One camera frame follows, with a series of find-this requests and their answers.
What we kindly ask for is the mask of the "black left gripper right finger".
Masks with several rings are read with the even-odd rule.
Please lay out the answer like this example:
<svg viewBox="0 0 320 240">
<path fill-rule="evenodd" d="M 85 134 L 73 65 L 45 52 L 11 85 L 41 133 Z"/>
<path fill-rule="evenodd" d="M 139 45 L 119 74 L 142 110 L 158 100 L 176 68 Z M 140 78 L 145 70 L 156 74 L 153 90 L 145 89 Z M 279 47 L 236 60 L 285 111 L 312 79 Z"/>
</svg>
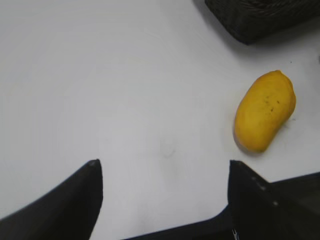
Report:
<svg viewBox="0 0 320 240">
<path fill-rule="evenodd" d="M 245 163 L 229 165 L 228 206 L 236 240 L 318 240 L 320 174 L 268 182 Z"/>
</svg>

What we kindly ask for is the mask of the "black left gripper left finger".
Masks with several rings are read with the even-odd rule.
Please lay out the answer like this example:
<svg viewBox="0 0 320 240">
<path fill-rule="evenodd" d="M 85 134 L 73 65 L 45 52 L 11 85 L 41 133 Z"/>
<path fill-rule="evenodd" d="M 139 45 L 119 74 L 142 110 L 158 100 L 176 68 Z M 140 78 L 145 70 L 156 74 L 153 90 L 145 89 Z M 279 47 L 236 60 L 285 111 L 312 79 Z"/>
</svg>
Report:
<svg viewBox="0 0 320 240">
<path fill-rule="evenodd" d="M 50 192 L 0 220 L 2 240 L 88 240 L 103 202 L 101 162 L 90 160 Z"/>
</svg>

